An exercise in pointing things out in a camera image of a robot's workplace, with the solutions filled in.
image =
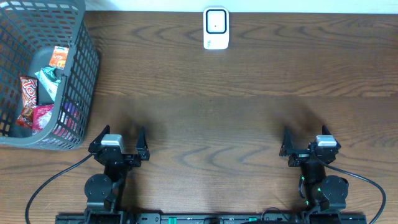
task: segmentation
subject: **green led light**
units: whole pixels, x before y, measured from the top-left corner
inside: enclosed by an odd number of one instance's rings
[[[170,217],[169,218],[169,224],[177,224],[177,218]]]

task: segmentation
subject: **snack wrapper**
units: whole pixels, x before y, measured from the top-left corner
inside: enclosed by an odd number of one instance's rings
[[[80,131],[82,131],[81,125],[79,124],[82,120],[82,117],[79,109],[77,108],[78,105],[78,103],[63,104],[61,107],[62,109],[65,109],[67,113],[65,110],[62,110],[63,112],[60,114],[61,125],[56,125],[56,127],[52,130],[55,135],[60,136],[61,138],[64,138],[70,142],[74,142],[75,144],[79,143],[81,140],[68,130],[70,129],[75,133],[80,133]],[[51,144],[62,142],[61,140],[53,137],[44,139],[43,141]]]
[[[49,93],[51,99],[55,101],[55,96],[58,90],[58,84],[61,83],[61,79],[57,78],[54,74],[55,67],[42,68],[35,75],[39,79],[40,83],[43,84],[47,93]]]
[[[22,105],[24,109],[16,123],[25,128],[32,128],[33,107],[37,104],[37,80],[31,77],[19,77],[21,79]]]
[[[49,123],[53,105],[35,106],[33,112],[33,135],[39,133]]]
[[[67,63],[69,48],[55,46],[49,65],[59,69],[64,69]]]

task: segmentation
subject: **red candy wrapper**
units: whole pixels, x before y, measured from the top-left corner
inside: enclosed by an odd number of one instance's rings
[[[31,77],[19,77],[22,89],[22,109],[16,123],[25,128],[32,128],[33,107],[37,104],[37,80]]]

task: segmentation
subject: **wooden table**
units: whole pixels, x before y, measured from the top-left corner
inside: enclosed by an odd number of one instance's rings
[[[343,146],[333,165],[378,182],[398,212],[398,20],[389,15],[241,14],[226,50],[203,48],[201,13],[87,12],[101,67],[86,141],[77,151],[0,150],[0,222],[23,223],[33,192],[84,158],[106,124],[150,161],[129,174],[123,204],[163,212],[262,212],[305,203],[300,169],[278,156],[290,126],[305,147],[327,124]],[[82,212],[90,159],[41,191],[32,223]],[[337,174],[326,170],[327,174]],[[368,220],[377,188],[347,178],[346,211]]]

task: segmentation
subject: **mesh basket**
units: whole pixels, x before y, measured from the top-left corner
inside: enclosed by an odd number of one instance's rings
[[[68,150],[84,139],[98,76],[98,54],[83,21],[82,0],[0,0],[0,144]],[[22,111],[20,76],[48,67],[54,46],[69,47],[53,102],[38,85],[38,105],[53,103],[44,129],[16,125]]]

